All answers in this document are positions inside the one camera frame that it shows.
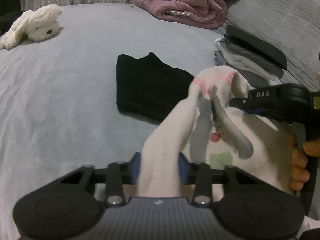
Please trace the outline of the person right hand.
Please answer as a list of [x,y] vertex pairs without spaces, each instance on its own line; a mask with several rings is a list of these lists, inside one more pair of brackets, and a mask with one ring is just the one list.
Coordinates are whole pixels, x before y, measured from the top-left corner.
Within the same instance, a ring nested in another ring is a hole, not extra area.
[[310,172],[306,169],[307,156],[319,157],[319,138],[305,142],[303,150],[296,147],[297,139],[293,132],[288,134],[288,144],[291,148],[291,188],[300,191],[310,179]]

